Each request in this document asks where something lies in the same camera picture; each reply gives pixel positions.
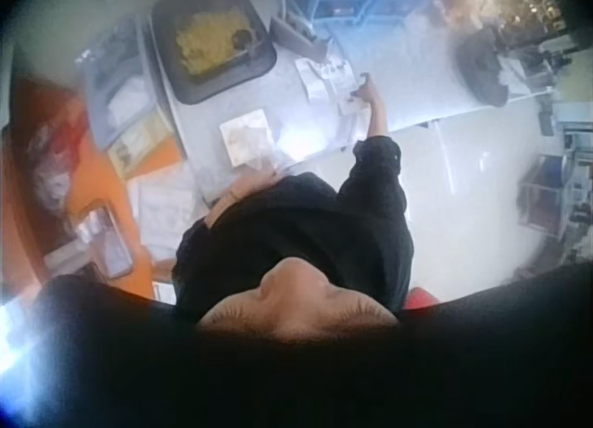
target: white floor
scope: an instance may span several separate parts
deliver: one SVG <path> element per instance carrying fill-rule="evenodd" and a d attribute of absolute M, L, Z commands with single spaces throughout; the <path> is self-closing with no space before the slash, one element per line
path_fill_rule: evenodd
<path fill-rule="evenodd" d="M 395 132 L 414 239 L 412 284 L 442 301 L 512 276 L 541 242 L 518 224 L 517 182 L 540 151 L 533 99 Z M 354 164 L 337 153 L 299 168 L 334 188 Z"/>

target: receipt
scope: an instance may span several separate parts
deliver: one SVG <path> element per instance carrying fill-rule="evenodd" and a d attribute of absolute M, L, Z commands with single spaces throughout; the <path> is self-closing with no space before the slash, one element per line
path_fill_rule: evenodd
<path fill-rule="evenodd" d="M 309 102 L 329 101 L 329 95 L 325 89 L 325 83 L 311 68 L 310 61 L 304 57 L 295 61 L 296 69 L 301 81 L 305 85 Z"/>

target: hand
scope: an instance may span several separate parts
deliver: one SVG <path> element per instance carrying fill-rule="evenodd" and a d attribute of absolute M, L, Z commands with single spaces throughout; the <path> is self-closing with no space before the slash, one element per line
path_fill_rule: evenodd
<path fill-rule="evenodd" d="M 240 200 L 272 187 L 284 176 L 284 173 L 277 173 L 273 168 L 253 170 L 232 183 L 229 192 L 235 200 Z"/>
<path fill-rule="evenodd" d="M 359 97 L 364 102 L 368 102 L 372 106 L 383 104 L 383 100 L 377 91 L 377 87 L 372 81 L 371 75 L 369 73 L 362 73 L 360 76 L 364 77 L 364 84 L 361 85 L 358 90 L 352 92 L 352 95 Z"/>

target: floor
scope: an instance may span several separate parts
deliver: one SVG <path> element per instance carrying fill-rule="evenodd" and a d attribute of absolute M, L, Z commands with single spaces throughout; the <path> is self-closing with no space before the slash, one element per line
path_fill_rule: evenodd
<path fill-rule="evenodd" d="M 518 224 L 515 201 L 517 182 L 542 146 L 535 100 L 392 136 L 402 150 L 415 245 L 412 285 L 449 301 L 502 283 L 530 259 L 542 236 Z M 299 171 L 339 188 L 353 164 L 348 150 Z"/>
<path fill-rule="evenodd" d="M 89 38 L 123 12 L 155 0 L 48 1 L 23 3 L 13 32 L 25 70 L 73 86 L 72 62 Z M 69 25 L 75 34 L 65 34 Z M 542 237 L 518 224 L 515 200 L 517 181 L 542 150 L 533 99 L 440 120 L 428 129 L 409 128 L 393 137 L 403 151 L 401 182 L 416 248 L 414 285 L 451 300 L 504 281 L 532 256 Z M 301 170 L 314 171 L 337 188 L 353 164 L 351 152 L 336 153 Z"/>

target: stack of papers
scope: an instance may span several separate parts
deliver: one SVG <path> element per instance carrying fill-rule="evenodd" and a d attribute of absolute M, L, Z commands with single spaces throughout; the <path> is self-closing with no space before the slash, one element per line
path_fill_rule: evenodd
<path fill-rule="evenodd" d="M 233 167 L 248 164 L 261 170 L 262 160 L 274 151 L 270 125 L 262 109 L 224 122 L 221 133 Z"/>
<path fill-rule="evenodd" d="M 129 180 L 128 197 L 153 262 L 175 258 L 185 231 L 208 214 L 187 162 Z"/>
<path fill-rule="evenodd" d="M 368 107 L 362 100 L 351 96 L 351 93 L 359 88 L 359 83 L 347 60 L 338 56 L 328 56 L 320 64 L 300 58 L 295 61 L 295 65 L 311 103 L 329 99 L 325 88 L 327 83 L 334 92 L 343 116 L 356 115 Z"/>

